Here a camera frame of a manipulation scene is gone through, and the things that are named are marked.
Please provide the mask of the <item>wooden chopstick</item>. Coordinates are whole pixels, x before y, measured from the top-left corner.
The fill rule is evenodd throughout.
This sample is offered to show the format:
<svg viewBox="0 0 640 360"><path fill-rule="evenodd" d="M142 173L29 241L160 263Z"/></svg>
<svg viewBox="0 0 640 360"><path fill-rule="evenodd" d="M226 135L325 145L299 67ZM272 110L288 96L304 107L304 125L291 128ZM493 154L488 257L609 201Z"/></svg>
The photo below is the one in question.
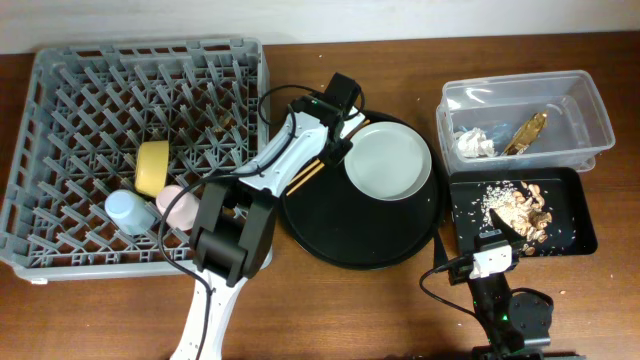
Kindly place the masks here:
<svg viewBox="0 0 640 360"><path fill-rule="evenodd" d="M358 126L356 126L351 132L349 132L346 135L347 139L350 139L352 136L355 135L356 132L358 132L360 129L362 129L363 127L367 126L369 123L371 122L370 119L365 119L361 124L359 124ZM302 178L304 179L308 179L308 174L314 172L316 169L321 169L323 167L323 163L319 160L316 159L314 160L309 166L307 166L304 170L300 171L290 182L290 185L295 184L296 182L301 182Z"/></svg>
<svg viewBox="0 0 640 360"><path fill-rule="evenodd" d="M325 164L323 163L323 167L321 169L316 169L314 172L308 174L308 179L302 178L301 182L296 182L295 184L291 185L291 188L286 192L286 196L290 196L294 192L296 192L300 187L302 187L306 182L308 182L311 178L313 178L324 167L325 167Z"/></svg>

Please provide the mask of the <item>food scraps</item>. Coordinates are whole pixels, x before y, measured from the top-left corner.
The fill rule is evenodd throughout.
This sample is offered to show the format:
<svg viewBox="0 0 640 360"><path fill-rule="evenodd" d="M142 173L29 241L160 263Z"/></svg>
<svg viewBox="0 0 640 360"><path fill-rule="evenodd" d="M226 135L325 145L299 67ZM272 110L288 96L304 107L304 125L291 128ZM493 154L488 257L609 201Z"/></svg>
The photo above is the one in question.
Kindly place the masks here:
<svg viewBox="0 0 640 360"><path fill-rule="evenodd" d="M525 239L521 247L527 256L539 253L548 238L547 227L553 222L545 209L546 200L538 184L524 181L497 181L490 184L481 197L483 226L496 228L491 214Z"/></svg>

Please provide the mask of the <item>grey plate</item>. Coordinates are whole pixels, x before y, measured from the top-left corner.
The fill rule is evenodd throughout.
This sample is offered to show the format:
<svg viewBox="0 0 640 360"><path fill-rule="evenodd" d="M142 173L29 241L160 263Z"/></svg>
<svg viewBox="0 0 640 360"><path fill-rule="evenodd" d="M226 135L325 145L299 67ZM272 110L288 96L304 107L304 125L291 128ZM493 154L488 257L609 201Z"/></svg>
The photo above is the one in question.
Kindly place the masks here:
<svg viewBox="0 0 640 360"><path fill-rule="evenodd" d="M403 123L371 123L357 131L351 142L353 147L344 158L347 177L370 198L388 202L409 198L432 173L426 140Z"/></svg>

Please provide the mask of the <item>white napkin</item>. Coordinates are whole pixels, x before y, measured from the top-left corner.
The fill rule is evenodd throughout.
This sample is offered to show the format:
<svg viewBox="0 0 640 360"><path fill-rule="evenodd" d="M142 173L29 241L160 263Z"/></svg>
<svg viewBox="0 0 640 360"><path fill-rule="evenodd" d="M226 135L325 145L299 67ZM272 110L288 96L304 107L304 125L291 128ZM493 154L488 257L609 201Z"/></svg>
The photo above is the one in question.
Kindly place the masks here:
<svg viewBox="0 0 640 360"><path fill-rule="evenodd" d="M480 128L459 131L454 134L454 145L458 154L464 158L495 157L497 152L494 141Z"/></svg>

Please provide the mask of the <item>gold snack wrapper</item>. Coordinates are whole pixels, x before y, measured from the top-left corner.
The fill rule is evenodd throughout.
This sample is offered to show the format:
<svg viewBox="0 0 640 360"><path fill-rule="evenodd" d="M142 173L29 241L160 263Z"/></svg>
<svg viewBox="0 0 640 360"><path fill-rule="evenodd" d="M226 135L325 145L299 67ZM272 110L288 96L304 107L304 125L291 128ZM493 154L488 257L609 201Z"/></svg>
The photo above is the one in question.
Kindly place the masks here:
<svg viewBox="0 0 640 360"><path fill-rule="evenodd" d="M502 156L520 155L539 137L541 131L547 126L548 113L535 113L515 133L502 152Z"/></svg>

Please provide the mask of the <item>pink cup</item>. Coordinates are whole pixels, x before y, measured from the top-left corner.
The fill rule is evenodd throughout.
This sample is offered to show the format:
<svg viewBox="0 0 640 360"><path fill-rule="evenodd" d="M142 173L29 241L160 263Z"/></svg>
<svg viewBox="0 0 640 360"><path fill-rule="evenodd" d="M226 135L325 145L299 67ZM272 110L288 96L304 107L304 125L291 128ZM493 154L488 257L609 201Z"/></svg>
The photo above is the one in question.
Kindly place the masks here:
<svg viewBox="0 0 640 360"><path fill-rule="evenodd" d="M158 193L156 207L161 214L166 212L167 207L182 190L181 186L168 185ZM193 193L185 193L172 207L166 220L167 224L171 228L177 228L182 231L191 230L199 210L199 203L199 198Z"/></svg>

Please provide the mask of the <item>yellow bowl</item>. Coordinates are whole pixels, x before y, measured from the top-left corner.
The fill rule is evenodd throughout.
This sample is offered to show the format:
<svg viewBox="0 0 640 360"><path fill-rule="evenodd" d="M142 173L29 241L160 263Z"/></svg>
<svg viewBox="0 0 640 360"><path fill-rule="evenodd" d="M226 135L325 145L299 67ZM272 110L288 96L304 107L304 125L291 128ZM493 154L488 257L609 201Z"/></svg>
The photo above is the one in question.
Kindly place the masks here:
<svg viewBox="0 0 640 360"><path fill-rule="evenodd" d="M134 188L137 192L156 197L166 186L169 165L167 140L143 142L137 152Z"/></svg>

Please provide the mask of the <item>light blue cup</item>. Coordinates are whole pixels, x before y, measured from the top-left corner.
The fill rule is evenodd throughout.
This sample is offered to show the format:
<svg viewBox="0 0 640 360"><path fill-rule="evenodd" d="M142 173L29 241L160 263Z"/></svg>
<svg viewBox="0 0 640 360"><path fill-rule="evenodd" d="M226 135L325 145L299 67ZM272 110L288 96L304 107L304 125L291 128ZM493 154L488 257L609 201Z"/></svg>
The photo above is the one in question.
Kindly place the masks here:
<svg viewBox="0 0 640 360"><path fill-rule="evenodd" d="M144 234L155 222L154 215L146 208L145 200L129 190L111 193L104 208L117 227L131 236Z"/></svg>

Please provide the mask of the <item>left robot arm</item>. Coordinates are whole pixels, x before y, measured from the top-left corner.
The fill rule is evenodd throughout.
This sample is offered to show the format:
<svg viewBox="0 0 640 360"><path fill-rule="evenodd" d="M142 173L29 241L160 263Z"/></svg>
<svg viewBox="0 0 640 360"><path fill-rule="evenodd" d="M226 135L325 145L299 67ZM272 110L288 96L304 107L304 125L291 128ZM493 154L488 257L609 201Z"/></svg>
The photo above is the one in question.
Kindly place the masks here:
<svg viewBox="0 0 640 360"><path fill-rule="evenodd" d="M276 212L290 182L306 164L351 148L361 125L360 94L312 92L292 101L279 132L247 164L198 181L203 188L189 237L193 299L175 359L219 359L237 298L272 259Z"/></svg>

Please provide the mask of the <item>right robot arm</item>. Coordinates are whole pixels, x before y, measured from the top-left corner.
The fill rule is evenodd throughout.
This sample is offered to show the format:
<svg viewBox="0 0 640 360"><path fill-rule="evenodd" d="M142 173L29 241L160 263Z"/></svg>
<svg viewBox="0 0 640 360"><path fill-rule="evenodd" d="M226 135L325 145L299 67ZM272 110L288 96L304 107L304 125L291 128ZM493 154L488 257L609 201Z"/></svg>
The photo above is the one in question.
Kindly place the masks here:
<svg viewBox="0 0 640 360"><path fill-rule="evenodd" d="M511 288L506 273L519 263L525 237L500 218L489 215L493 229L474 238L474 250L451 261L452 285L468 285L473 315L489 344L475 347L473 359L542 359L550 344L554 303L550 296L530 288Z"/></svg>

